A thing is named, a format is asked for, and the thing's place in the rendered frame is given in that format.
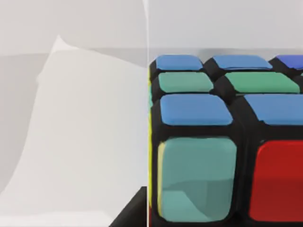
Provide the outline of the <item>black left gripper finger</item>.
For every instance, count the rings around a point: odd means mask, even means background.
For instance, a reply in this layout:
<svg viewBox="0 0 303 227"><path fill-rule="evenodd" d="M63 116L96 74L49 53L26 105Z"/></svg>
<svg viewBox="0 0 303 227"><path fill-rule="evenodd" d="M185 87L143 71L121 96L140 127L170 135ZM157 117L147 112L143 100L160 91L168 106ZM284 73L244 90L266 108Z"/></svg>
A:
<svg viewBox="0 0 303 227"><path fill-rule="evenodd" d="M147 187L142 186L109 227L147 227Z"/></svg>

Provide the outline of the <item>multicoloured puzzle cube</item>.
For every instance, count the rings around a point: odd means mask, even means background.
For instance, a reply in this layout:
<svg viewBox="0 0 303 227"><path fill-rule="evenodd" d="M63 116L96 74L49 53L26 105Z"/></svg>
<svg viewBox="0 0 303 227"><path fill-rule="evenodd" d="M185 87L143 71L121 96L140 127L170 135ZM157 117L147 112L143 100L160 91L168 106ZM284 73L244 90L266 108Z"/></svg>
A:
<svg viewBox="0 0 303 227"><path fill-rule="evenodd" d="M148 85L148 227L303 227L303 54L165 54Z"/></svg>

